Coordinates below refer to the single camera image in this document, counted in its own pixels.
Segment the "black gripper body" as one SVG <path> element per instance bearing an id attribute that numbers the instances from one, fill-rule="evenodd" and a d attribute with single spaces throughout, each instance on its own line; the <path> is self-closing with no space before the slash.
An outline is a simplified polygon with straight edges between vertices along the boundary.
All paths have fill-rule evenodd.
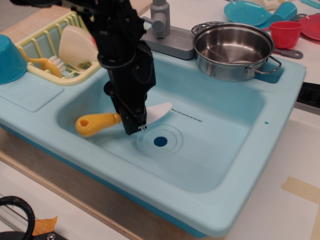
<path id="1" fill-rule="evenodd" d="M 106 68 L 110 81 L 104 87 L 117 113 L 145 118 L 147 92 L 156 85 L 154 59 L 145 41 L 136 46 L 98 43 L 98 61 Z"/>

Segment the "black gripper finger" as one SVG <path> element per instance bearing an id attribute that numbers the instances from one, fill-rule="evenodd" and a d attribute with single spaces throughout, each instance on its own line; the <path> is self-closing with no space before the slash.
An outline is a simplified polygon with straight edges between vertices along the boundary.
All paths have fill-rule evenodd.
<path id="1" fill-rule="evenodd" d="M 127 135 L 143 131 L 147 128 L 147 112 L 134 116 L 128 111 L 121 111 L 121 120 Z"/>

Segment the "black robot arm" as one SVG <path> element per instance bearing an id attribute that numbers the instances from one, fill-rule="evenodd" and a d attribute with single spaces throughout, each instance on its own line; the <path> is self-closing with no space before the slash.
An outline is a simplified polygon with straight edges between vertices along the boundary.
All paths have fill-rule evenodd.
<path id="1" fill-rule="evenodd" d="M 81 16 L 98 49 L 97 59 L 107 69 L 104 92 L 111 97 L 127 135 L 147 126 L 145 101 L 156 85 L 154 59 L 142 36 L 142 20 L 128 0 L 14 0 L 15 5 L 70 8 Z"/>

